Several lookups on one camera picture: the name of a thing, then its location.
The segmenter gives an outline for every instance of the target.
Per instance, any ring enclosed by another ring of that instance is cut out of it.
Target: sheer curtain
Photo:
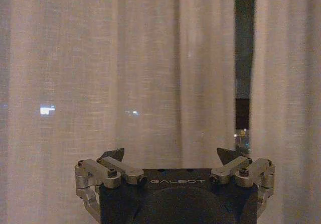
[[[1,223],[94,223],[74,165],[234,145],[234,0],[1,0]]]
[[[276,165],[258,223],[321,220],[321,0],[256,0],[253,157]]]

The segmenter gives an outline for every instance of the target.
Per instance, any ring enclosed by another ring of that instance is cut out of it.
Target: curtain fold
[[[234,0],[1,0],[1,223],[93,223],[74,165],[213,167],[234,132]]]
[[[251,97],[253,157],[276,165],[258,223],[319,223],[320,0],[256,0]]]

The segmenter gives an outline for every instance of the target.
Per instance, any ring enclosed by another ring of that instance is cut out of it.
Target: small light
[[[40,107],[40,114],[41,115],[49,115],[50,111],[55,111],[56,108],[55,106],[51,106],[51,107]]]

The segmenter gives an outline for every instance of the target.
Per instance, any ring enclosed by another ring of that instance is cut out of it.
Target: screw
[[[218,184],[219,183],[219,177],[217,175],[211,174],[209,176],[209,180],[212,184]]]
[[[115,177],[117,175],[117,171],[115,169],[109,169],[107,173],[109,177]]]
[[[82,166],[83,160],[78,161],[78,167]]]
[[[249,170],[246,168],[242,168],[239,170],[240,176],[242,177],[248,177],[249,176]]]

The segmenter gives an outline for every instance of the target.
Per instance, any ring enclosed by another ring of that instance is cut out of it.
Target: silver metal bracket
[[[210,178],[212,182],[216,182],[216,184],[228,184],[230,177],[233,176],[235,172],[248,165],[249,159],[244,156],[239,156],[222,167],[212,169]]]
[[[111,172],[94,160],[82,160],[75,166],[76,195],[83,199],[86,210],[100,223],[100,208],[95,191],[99,194],[99,186],[117,188],[121,183],[121,174]]]
[[[128,184],[145,185],[147,182],[142,169],[130,167],[111,157],[99,158],[97,162],[107,168],[117,170]]]
[[[265,210],[267,199],[273,195],[274,172],[275,165],[270,160],[260,158],[235,173],[235,182],[238,186],[251,187],[253,183],[258,186],[258,217]]]

